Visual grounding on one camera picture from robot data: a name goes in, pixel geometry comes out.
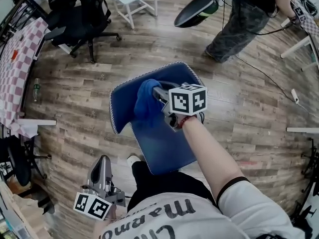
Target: blue towel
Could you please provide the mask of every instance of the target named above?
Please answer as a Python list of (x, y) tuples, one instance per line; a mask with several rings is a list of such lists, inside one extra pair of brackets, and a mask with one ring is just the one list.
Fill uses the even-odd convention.
[(134, 107), (134, 114), (139, 120), (149, 120), (151, 123), (164, 107), (164, 104), (153, 97), (154, 87), (161, 87), (161, 85), (157, 80), (149, 79), (143, 81), (139, 88), (138, 99)]

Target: white sneaker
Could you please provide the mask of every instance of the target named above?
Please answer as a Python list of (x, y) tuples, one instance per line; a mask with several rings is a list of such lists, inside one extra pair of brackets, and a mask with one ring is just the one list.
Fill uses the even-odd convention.
[(139, 157), (135, 156), (135, 155), (132, 155), (130, 157), (128, 157), (127, 159), (127, 162), (128, 162), (128, 165), (129, 167), (132, 167), (132, 165), (135, 163), (135, 162), (138, 162), (138, 161), (141, 161)]

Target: white cable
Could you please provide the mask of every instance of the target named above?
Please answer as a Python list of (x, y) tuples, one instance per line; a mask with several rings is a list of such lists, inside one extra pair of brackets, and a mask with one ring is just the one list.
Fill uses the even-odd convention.
[(300, 107), (304, 108), (304, 110), (305, 110), (307, 113), (309, 113), (310, 115), (312, 115), (312, 116), (316, 117), (317, 119), (319, 119), (319, 117), (317, 117), (316, 115), (311, 114), (310, 112), (308, 112), (307, 109), (306, 109), (305, 107), (303, 107), (301, 104), (297, 104), (297, 105), (299, 105)]

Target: pink checkered cloth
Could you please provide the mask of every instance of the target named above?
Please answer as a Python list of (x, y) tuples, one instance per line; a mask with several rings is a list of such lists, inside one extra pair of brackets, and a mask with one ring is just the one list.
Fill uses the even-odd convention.
[(319, 27), (317, 26), (314, 17), (312, 17), (309, 12), (305, 9), (305, 7), (301, 4), (300, 0), (292, 0), (298, 7), (301, 8), (307, 19), (301, 23), (301, 26), (304, 31), (311, 34), (312, 36), (316, 36), (319, 38)]
[[(0, 122), (11, 129), (13, 134), (30, 138), (36, 135), (37, 126), (18, 125), (14, 120), (20, 110), (24, 84), (33, 57), (46, 29), (47, 23), (42, 18), (27, 25), (19, 31), (23, 39), (20, 41), (21, 35), (16, 33), (8, 41), (0, 59)], [(12, 62), (14, 50), (18, 51), (18, 55)]]

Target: blue mat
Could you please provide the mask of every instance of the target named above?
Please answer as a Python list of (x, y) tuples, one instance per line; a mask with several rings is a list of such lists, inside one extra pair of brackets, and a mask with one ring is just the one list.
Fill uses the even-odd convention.
[(180, 169), (196, 159), (182, 130), (174, 132), (164, 122), (164, 114), (152, 118), (152, 126), (149, 120), (135, 118), (137, 92), (142, 82), (148, 79), (177, 84), (187, 82), (202, 85), (202, 82), (186, 63), (175, 62), (124, 82), (110, 94), (110, 117), (114, 133), (119, 134), (131, 122), (151, 173), (159, 175)]

